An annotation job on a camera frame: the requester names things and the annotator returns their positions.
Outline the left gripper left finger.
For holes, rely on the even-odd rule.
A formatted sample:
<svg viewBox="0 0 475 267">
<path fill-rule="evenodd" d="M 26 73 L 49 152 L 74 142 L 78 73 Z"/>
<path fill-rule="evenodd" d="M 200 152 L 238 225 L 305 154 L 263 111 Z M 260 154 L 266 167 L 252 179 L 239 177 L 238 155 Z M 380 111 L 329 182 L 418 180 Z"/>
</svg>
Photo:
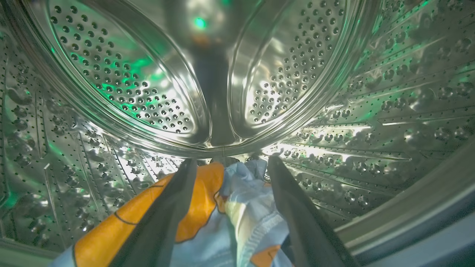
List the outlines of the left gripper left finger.
<svg viewBox="0 0 475 267">
<path fill-rule="evenodd" d="M 196 174 L 196 159 L 185 159 L 121 246 L 110 267 L 169 266 L 178 224 L 190 207 Z"/>
</svg>

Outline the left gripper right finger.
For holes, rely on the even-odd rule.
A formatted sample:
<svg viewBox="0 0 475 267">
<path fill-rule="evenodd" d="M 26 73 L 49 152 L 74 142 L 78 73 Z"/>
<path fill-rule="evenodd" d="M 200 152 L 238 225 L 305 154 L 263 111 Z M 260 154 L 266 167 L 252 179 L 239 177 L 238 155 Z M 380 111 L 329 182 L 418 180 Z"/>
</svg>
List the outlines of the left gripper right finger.
<svg viewBox="0 0 475 267">
<path fill-rule="evenodd" d="M 297 267 L 357 267 L 334 229 L 278 156 L 268 159 L 275 205 L 285 218 Z"/>
</svg>

